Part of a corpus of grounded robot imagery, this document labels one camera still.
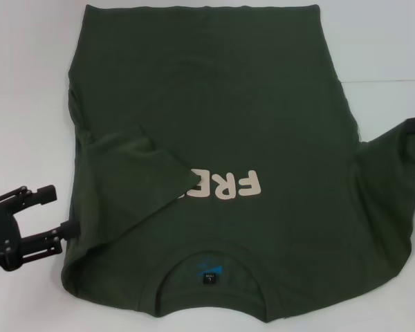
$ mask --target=white lettering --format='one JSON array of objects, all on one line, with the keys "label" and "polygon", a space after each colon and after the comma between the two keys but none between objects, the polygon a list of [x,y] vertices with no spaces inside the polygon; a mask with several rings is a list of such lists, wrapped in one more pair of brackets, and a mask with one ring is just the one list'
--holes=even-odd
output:
[{"label": "white lettering", "polygon": [[187,192],[187,195],[192,196],[192,197],[209,197],[210,195],[210,184],[209,184],[210,172],[205,169],[193,169],[192,171],[196,175],[201,176],[201,180],[197,185],[197,187],[200,187],[200,189],[191,189]]},{"label": "white lettering", "polygon": [[227,173],[226,180],[224,180],[218,174],[212,175],[212,180],[217,182],[219,186],[215,189],[215,194],[219,199],[234,199],[237,195],[237,191],[235,189],[235,178],[234,174]]},{"label": "white lettering", "polygon": [[261,193],[260,182],[258,182],[258,177],[256,171],[249,171],[248,178],[242,178],[238,181],[240,185],[249,185],[248,189],[240,189],[238,193],[240,196],[252,196],[258,195]]}]

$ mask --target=folded t-shirt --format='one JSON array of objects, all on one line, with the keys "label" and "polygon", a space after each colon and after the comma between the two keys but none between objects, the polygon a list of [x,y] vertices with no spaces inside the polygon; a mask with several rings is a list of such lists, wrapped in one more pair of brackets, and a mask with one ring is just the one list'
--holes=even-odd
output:
[{"label": "folded t-shirt", "polygon": [[415,133],[360,142],[318,6],[87,6],[69,77],[75,296],[269,322],[405,265]]}]

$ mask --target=white table surface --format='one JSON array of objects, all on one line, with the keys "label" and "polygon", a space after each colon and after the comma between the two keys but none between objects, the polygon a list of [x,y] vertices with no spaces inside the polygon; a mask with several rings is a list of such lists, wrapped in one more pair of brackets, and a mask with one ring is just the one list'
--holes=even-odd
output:
[{"label": "white table surface", "polygon": [[[336,71],[363,140],[415,116],[415,0],[89,1],[97,7],[303,6],[318,3]],[[67,70],[83,0],[0,0],[0,194],[53,184],[58,201],[17,215],[23,236],[68,217],[74,158]],[[402,273],[367,295],[264,324],[219,308],[156,319],[76,299],[60,283],[64,256],[0,268],[2,331],[415,331],[414,250]]]}]

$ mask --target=shirt sleeve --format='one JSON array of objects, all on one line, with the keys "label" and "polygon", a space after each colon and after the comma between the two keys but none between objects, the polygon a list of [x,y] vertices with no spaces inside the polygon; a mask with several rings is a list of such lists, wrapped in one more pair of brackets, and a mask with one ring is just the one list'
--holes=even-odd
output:
[{"label": "shirt sleeve", "polygon": [[415,134],[408,134],[402,123],[371,142],[360,143],[350,181],[360,215],[398,273],[412,249]]},{"label": "shirt sleeve", "polygon": [[75,177],[70,219],[81,235],[68,242],[62,280],[72,293],[74,264],[92,248],[110,243],[195,187],[200,176],[171,152],[156,147],[140,126],[129,133],[92,134],[75,112]]}]

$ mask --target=dark green t-shirt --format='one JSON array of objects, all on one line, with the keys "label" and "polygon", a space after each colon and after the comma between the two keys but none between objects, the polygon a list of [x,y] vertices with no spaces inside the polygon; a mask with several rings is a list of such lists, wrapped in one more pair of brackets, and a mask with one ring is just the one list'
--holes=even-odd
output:
[{"label": "dark green t-shirt", "polygon": [[269,322],[409,257],[415,134],[359,141],[318,6],[87,6],[69,77],[72,294]]}]

